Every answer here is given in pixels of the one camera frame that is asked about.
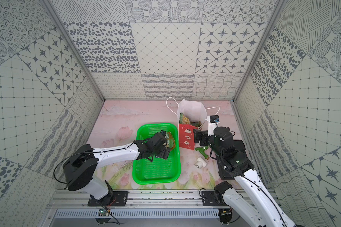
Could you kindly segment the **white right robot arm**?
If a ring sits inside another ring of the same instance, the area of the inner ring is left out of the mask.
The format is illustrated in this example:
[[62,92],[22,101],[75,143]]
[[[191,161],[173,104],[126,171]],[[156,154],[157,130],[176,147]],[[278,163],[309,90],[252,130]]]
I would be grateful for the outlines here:
[[226,181],[214,188],[215,199],[236,211],[251,227],[294,227],[295,223],[278,206],[264,186],[252,162],[246,154],[242,140],[234,139],[228,127],[214,127],[212,132],[195,129],[194,141],[209,146],[216,160],[223,164],[225,172],[244,189],[252,204],[248,203]]

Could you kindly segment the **white pipe elbow fitting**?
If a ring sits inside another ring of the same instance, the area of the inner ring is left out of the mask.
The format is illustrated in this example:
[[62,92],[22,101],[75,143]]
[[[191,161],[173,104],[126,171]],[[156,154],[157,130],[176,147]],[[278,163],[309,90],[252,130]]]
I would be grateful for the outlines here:
[[207,166],[207,162],[203,158],[198,157],[195,166],[197,168],[204,168]]

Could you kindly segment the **green yellow condiment packet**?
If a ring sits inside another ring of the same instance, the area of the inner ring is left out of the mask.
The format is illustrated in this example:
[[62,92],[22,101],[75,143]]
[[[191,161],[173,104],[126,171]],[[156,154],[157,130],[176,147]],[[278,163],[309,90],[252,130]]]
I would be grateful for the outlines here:
[[165,135],[165,138],[167,139],[167,148],[169,148],[170,150],[175,149],[176,141],[174,137],[172,136],[171,132],[167,132]]

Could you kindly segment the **white and red paper bag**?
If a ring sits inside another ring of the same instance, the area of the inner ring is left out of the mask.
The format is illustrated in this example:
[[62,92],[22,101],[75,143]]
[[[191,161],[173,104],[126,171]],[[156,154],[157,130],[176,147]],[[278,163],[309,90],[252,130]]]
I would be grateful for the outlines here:
[[210,122],[210,116],[218,115],[220,107],[206,108],[202,102],[185,99],[178,102],[173,97],[166,99],[166,105],[177,117],[181,148],[193,150],[201,140],[197,131],[206,131],[206,136],[209,136],[216,127],[215,123]]

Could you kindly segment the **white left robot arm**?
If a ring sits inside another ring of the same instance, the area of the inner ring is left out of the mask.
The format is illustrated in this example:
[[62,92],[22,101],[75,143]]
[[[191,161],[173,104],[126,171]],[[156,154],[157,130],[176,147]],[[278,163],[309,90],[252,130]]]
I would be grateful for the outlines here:
[[167,159],[171,151],[168,140],[168,133],[160,131],[150,138],[118,147],[92,148],[85,144],[63,164],[67,189],[87,192],[98,201],[110,200],[113,190],[107,181],[95,176],[96,170],[123,161]]

